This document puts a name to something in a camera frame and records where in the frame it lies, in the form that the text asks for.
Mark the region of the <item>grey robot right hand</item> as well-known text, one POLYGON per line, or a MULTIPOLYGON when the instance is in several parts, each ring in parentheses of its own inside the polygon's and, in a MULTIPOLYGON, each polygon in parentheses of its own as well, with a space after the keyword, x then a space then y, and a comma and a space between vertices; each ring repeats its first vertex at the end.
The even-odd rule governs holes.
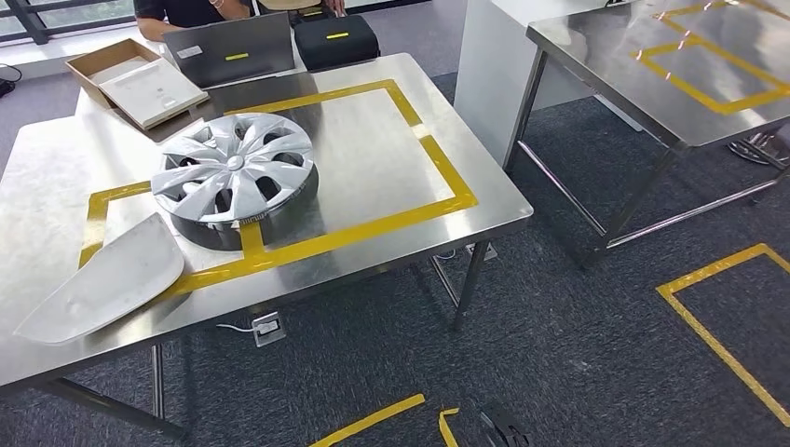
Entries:
POLYGON ((499 403, 491 402, 481 409, 481 418, 486 426, 486 437, 493 447, 533 446, 530 434, 499 403))

